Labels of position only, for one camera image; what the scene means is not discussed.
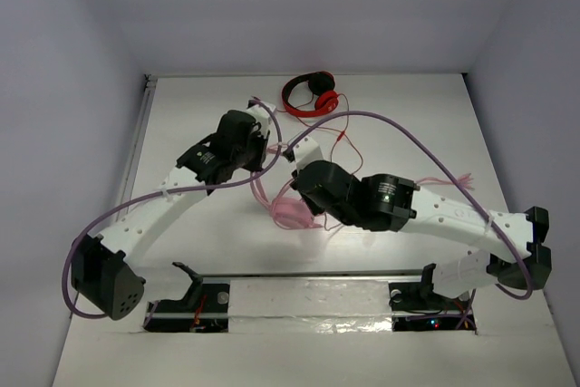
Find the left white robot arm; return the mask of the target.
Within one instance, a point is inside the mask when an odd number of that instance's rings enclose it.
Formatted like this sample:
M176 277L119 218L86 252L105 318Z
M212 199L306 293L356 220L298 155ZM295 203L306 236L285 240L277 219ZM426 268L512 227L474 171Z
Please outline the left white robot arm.
M127 316L144 294L145 278L135 273L153 243L188 209L217 189L245 185L266 171L270 133L279 131L276 110L253 100L243 111L223 115L217 130L191 146L150 194L134 198L96 218L72 242L62 277L63 299L77 316L88 318L72 301L76 290L99 309L97 318Z

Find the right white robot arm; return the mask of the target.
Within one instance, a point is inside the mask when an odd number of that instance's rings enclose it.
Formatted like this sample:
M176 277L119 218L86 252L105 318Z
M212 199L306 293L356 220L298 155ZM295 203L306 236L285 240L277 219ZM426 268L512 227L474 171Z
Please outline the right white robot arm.
M430 308L489 285L541 290L552 271L543 208L478 212L409 179L390 174L357 179L327 160L295 170L291 187L314 215L328 214L345 226L439 237L473 248L455 262L423 268L416 292Z

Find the pink headphones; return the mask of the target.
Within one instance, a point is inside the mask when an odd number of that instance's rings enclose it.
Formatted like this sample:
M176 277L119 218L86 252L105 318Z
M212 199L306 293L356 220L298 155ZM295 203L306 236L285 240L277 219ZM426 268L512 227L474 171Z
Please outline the pink headphones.
M283 230L307 230L321 228L322 225L315 221L315 217L298 198L288 197L292 180L288 180L273 199L266 195L261 179L255 179L249 183L254 198L266 210L273 222Z

